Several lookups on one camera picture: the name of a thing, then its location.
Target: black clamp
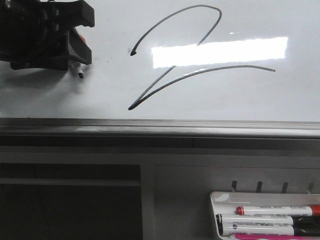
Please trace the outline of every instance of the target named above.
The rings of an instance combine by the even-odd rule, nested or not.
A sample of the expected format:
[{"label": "black clamp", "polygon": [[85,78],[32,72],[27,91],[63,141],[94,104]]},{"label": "black clamp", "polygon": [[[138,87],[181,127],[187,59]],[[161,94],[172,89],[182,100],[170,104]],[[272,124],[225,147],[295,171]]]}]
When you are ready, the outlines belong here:
[{"label": "black clamp", "polygon": [[84,0],[0,0],[0,61],[14,70],[67,71],[70,61],[92,64],[92,51],[75,27],[95,26]]}]

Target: drawn line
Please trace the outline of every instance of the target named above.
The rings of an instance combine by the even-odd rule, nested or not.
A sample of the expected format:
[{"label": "drawn line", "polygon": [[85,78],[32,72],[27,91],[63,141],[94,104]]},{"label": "drawn line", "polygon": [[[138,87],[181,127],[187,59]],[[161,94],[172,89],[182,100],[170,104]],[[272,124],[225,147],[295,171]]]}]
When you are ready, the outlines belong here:
[{"label": "drawn line", "polygon": [[268,68],[268,67],[262,67],[262,66],[255,66],[255,65],[235,65],[235,66],[223,66],[223,67],[216,67],[216,68],[211,68],[211,69],[207,69],[207,70],[203,70],[203,71],[198,71],[198,72],[194,72],[191,73],[187,76],[183,76],[183,77],[179,77],[161,87],[159,87],[158,89],[154,90],[153,92],[149,93],[148,95],[146,95],[145,97],[141,98],[139,101],[135,102],[134,104],[132,104],[129,107],[129,110],[133,110],[135,109],[137,106],[139,106],[141,103],[143,103],[145,100],[147,100],[148,98],[152,97],[153,95],[155,95],[156,93],[160,92],[161,90],[177,83],[180,82],[182,80],[200,75],[200,74],[205,74],[205,73],[210,73],[210,72],[214,72],[214,71],[220,71],[220,70],[227,70],[227,69],[240,69],[240,68],[252,68],[252,69],[260,69],[260,70],[265,70],[265,71],[270,71],[270,72],[275,72],[275,69],[272,68]]},{"label": "drawn line", "polygon": [[[197,44],[197,46],[201,45],[206,39],[207,37],[213,32],[213,30],[218,26],[219,22],[221,21],[221,18],[222,18],[222,11],[217,8],[217,7],[214,7],[214,6],[209,6],[209,5],[193,5],[193,6],[189,6],[189,7],[186,7],[182,10],[179,10],[179,11],[176,11],[175,13],[165,17],[164,19],[162,19],[161,21],[159,21],[157,24],[155,24],[153,27],[151,27],[140,39],[139,41],[135,44],[134,48],[132,49],[131,51],[131,54],[130,56],[134,56],[137,54],[137,48],[138,46],[140,45],[140,43],[146,38],[146,36],[152,32],[156,27],[158,27],[160,24],[162,24],[164,21],[168,20],[169,18],[179,14],[179,13],[182,13],[184,11],[187,11],[189,9],[193,9],[193,8],[210,8],[210,9],[213,9],[213,10],[216,10],[219,12],[219,17],[217,19],[217,21],[214,23],[214,25],[211,27],[211,29],[206,33],[206,35],[200,40],[200,42]],[[135,106],[136,107],[139,105],[137,105],[137,103],[143,98],[144,95],[146,95],[150,89],[152,89],[161,79],[163,79],[167,74],[169,74],[173,69],[175,69],[177,66],[172,66],[170,67],[166,72],[164,72],[160,77],[158,77],[135,101],[134,103],[131,105],[131,106]]]},{"label": "drawn line", "polygon": [[179,11],[176,11],[175,13],[172,13],[171,15],[165,17],[164,19],[162,19],[161,21],[159,21],[156,25],[154,25],[153,27],[151,27],[140,39],[139,41],[135,44],[134,48],[132,49],[131,53],[130,53],[130,56],[134,56],[137,54],[137,48],[139,47],[140,43],[146,38],[146,36],[149,35],[149,33],[151,33],[156,27],[158,27],[160,24],[162,24],[164,21],[168,20],[169,18],[179,14],[179,13],[182,13],[184,11],[187,11],[189,9],[194,9],[194,8],[210,8],[210,9],[214,9],[214,10],[217,10],[219,12],[219,18],[218,20],[216,21],[216,23],[213,25],[213,27],[208,31],[208,33],[201,39],[201,41],[197,44],[197,45],[200,45],[202,44],[206,38],[212,33],[212,31],[216,28],[216,26],[219,24],[221,18],[222,18],[222,11],[217,8],[217,7],[214,7],[214,6],[209,6],[209,5],[193,5],[193,6],[189,6],[189,7],[186,7],[182,10],[179,10]]}]

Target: whiteboard ledge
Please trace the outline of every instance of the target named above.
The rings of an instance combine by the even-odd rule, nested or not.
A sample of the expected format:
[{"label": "whiteboard ledge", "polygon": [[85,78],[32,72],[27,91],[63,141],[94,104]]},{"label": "whiteboard ledge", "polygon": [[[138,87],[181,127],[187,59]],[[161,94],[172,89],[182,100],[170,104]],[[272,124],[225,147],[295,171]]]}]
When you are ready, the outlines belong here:
[{"label": "whiteboard ledge", "polygon": [[319,122],[0,118],[0,135],[319,139]]}]

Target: red marker cap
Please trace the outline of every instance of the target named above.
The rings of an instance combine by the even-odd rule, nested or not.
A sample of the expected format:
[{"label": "red marker cap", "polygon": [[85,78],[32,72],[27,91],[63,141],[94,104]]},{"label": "red marker cap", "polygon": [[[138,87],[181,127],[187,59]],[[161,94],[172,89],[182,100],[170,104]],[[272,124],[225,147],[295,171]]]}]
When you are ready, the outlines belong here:
[{"label": "red marker cap", "polygon": [[238,214],[238,215],[245,215],[245,210],[244,210],[244,207],[243,206],[238,206],[236,209],[235,209],[235,213]]},{"label": "red marker cap", "polygon": [[312,216],[320,216],[320,205],[310,205]]}]

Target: white tray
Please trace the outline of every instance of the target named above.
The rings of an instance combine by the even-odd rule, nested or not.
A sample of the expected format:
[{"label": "white tray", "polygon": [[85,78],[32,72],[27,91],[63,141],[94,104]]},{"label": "white tray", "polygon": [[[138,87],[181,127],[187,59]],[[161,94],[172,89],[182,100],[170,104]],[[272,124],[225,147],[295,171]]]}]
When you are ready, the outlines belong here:
[{"label": "white tray", "polygon": [[216,220],[217,214],[236,214],[239,206],[306,206],[320,203],[320,194],[247,193],[214,191],[210,194],[211,220],[214,239],[230,240],[221,236]]}]

